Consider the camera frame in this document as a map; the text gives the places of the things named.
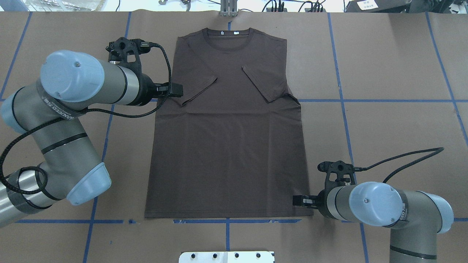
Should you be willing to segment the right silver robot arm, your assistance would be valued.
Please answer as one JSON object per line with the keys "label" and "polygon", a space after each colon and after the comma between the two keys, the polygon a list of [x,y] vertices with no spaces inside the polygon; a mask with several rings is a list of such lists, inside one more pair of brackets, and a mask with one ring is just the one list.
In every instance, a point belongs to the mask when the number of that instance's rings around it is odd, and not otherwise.
{"label": "right silver robot arm", "polygon": [[337,186],[317,196],[295,195],[292,204],[336,220],[389,228],[391,263],[436,263],[437,235],[454,223],[453,209],[444,198],[380,182]]}

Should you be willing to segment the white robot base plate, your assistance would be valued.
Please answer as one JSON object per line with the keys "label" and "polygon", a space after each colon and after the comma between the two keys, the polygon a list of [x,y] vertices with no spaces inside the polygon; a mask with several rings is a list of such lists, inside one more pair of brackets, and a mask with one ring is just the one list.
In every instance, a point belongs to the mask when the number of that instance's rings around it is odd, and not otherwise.
{"label": "white robot base plate", "polygon": [[270,251],[208,251],[184,252],[179,263],[275,263]]}

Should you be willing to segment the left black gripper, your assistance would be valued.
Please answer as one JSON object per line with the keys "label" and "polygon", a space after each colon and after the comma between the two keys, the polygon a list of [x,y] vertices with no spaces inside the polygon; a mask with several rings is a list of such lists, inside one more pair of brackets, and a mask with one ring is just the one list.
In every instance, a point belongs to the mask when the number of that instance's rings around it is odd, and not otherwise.
{"label": "left black gripper", "polygon": [[156,83],[144,73],[137,74],[139,91],[135,98],[136,106],[144,106],[154,98],[182,97],[184,95],[183,85],[178,83]]}

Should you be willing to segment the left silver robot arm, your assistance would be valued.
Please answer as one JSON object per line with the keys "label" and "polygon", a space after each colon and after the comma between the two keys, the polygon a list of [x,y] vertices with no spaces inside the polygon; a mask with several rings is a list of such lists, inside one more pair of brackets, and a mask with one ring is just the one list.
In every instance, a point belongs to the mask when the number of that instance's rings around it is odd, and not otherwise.
{"label": "left silver robot arm", "polygon": [[1,154],[1,163],[21,140],[32,136],[44,161],[9,174],[1,169],[1,227],[67,200],[82,205],[107,191],[112,180],[80,117],[112,115],[94,104],[143,106],[171,91],[141,71],[139,58],[114,64],[84,52],[57,50],[41,66],[40,77],[18,89],[1,106],[5,125],[19,133]]}

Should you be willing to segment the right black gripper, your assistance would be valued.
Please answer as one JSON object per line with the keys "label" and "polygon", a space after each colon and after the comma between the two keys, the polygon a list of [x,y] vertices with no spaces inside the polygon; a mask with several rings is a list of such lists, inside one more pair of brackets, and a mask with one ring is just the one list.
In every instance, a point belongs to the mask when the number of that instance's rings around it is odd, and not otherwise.
{"label": "right black gripper", "polygon": [[323,217],[331,218],[327,207],[325,189],[321,190],[317,196],[294,195],[292,205],[300,207],[314,207]]}

